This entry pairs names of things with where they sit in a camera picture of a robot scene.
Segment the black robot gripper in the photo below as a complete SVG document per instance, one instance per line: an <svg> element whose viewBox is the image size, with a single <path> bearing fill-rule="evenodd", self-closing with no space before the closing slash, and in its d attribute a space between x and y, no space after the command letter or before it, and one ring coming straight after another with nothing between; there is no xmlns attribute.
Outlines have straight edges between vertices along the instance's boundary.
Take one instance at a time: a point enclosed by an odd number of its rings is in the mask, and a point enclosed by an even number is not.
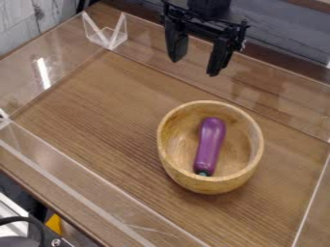
<svg viewBox="0 0 330 247"><path fill-rule="evenodd" d="M189 34L214 41L206 73L219 74L230 63L234 49L230 40L245 41L248 19L233 12L233 0L162 0L165 42L170 60L177 63L187 54Z"/></svg>

